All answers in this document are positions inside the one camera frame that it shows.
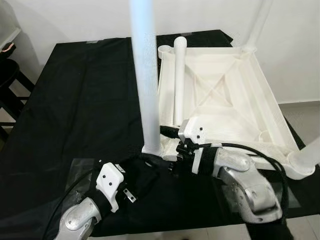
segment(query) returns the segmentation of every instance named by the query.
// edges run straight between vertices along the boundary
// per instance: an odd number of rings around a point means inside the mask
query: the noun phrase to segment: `black cloth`
[[[281,220],[265,224],[246,224],[251,240],[293,240],[287,223],[281,223]]]
[[[186,36],[188,46],[231,47],[231,39],[219,30],[199,34],[202,37]],[[176,36],[159,36],[158,45],[172,46]],[[73,159],[121,163],[138,156],[142,146],[131,39],[57,44],[0,152],[0,239],[40,239],[66,189]],[[306,189],[310,189],[308,184],[319,185],[315,183],[319,169],[316,173],[297,182],[297,191],[304,194],[311,191]],[[221,186],[218,179],[177,178],[160,169],[149,194],[134,204],[126,201],[92,235],[242,223],[238,214],[230,212]],[[305,215],[305,208],[309,214],[316,213],[309,205],[315,201],[320,203],[317,194],[308,195],[302,210],[291,217]],[[60,214],[54,218],[48,239],[57,234]]]

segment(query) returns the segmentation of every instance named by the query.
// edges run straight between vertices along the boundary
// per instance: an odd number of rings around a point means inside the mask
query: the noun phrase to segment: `black fabric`
[[[162,157],[153,155],[153,154],[148,154],[148,153],[142,153],[141,154],[141,159],[147,163],[148,165],[152,166],[153,168],[164,168],[168,169],[170,166],[169,161],[164,161]]]
[[[218,147],[204,147],[201,155],[198,174],[212,176],[214,172],[214,161]]]
[[[158,45],[172,46],[179,35],[160,36]],[[189,47],[231,47],[231,39],[219,30],[186,38]],[[130,38],[57,44],[0,152],[0,192],[4,196],[0,198],[0,239],[40,238],[64,194],[73,159],[121,163],[138,158],[142,146]],[[157,174],[153,187],[146,188],[147,195],[142,194],[134,204],[125,201],[92,234],[98,237],[242,222],[238,214],[230,213],[220,180],[190,174],[177,177],[162,168]],[[91,187],[96,177],[92,174]],[[314,191],[318,177],[317,170],[315,176],[298,184]],[[306,214],[306,208],[312,214],[320,203],[316,194],[296,197],[302,202],[300,216]],[[59,214],[48,239],[57,233]]]
[[[287,223],[281,224],[280,220],[265,224],[246,224],[251,240],[293,240]]]
[[[136,199],[144,197],[159,177],[158,168],[148,166],[145,163],[146,158],[140,155],[120,163],[120,167],[125,171],[122,173],[125,185],[120,191],[127,188]]]

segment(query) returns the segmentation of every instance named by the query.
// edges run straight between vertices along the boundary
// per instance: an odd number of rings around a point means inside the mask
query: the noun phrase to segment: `transparent plastic sheet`
[[[84,173],[92,170],[94,167],[94,162],[94,158],[74,158],[70,166],[70,171],[65,185],[65,191],[67,191],[68,188]],[[92,174],[90,173],[71,190],[71,192],[63,201],[62,212],[70,208],[72,205],[79,203],[83,199],[84,194],[89,190],[91,176]]]
[[[72,163],[70,165],[70,170],[68,173],[66,185],[65,185],[65,192],[68,190],[68,188],[78,179],[80,178],[84,173],[87,171],[90,171],[94,167],[94,158],[74,158],[72,160]],[[57,236],[58,230],[59,230],[59,223],[61,216],[64,214],[64,212],[70,208],[71,206],[80,203],[84,199],[85,193],[90,188],[91,183],[91,177],[92,174],[88,174],[84,179],[82,179],[74,188],[70,191],[70,193],[65,197],[63,200],[61,207],[58,208],[56,211],[52,222],[50,224],[51,227],[49,227],[48,232],[46,234],[45,239],[54,239]],[[54,201],[53,207],[51,208],[52,211],[58,204],[60,198]]]

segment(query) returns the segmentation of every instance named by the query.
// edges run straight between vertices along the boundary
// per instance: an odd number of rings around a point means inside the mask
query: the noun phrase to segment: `white tube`
[[[301,151],[289,154],[288,159],[298,172],[313,172],[315,166],[320,163],[320,137]]]
[[[142,120],[143,153],[160,156],[157,45],[153,1],[130,0],[132,50]]]
[[[252,21],[251,31],[246,43],[242,47],[244,52],[254,52],[257,50],[257,41],[262,29],[266,23],[267,17],[270,12],[270,8],[273,0],[262,0],[259,10],[256,13],[256,17]]]
[[[174,125],[180,126],[184,120],[185,91],[185,56],[187,40],[179,36],[174,40],[175,70],[174,70]]]
[[[161,45],[158,47],[158,58],[162,59],[164,53],[171,53],[172,47],[169,45]]]

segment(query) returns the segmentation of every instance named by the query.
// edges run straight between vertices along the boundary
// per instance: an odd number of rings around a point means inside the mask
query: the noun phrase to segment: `white cylinder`
[[[288,159],[297,171],[312,173],[315,166],[320,163],[320,137],[301,151],[289,154]]]
[[[130,0],[132,50],[142,120],[143,153],[160,156],[157,45],[152,0]]]
[[[180,126],[184,120],[184,91],[185,91],[185,57],[187,39],[179,36],[174,40],[174,125]]]
[[[270,12],[270,8],[273,0],[262,0],[259,10],[256,13],[255,18],[252,20],[252,27],[247,38],[246,43],[242,47],[244,52],[254,52],[257,50],[257,41],[262,29],[266,23],[267,17]]]
[[[162,59],[164,53],[171,53],[172,47],[169,45],[161,45],[158,47],[158,58]]]

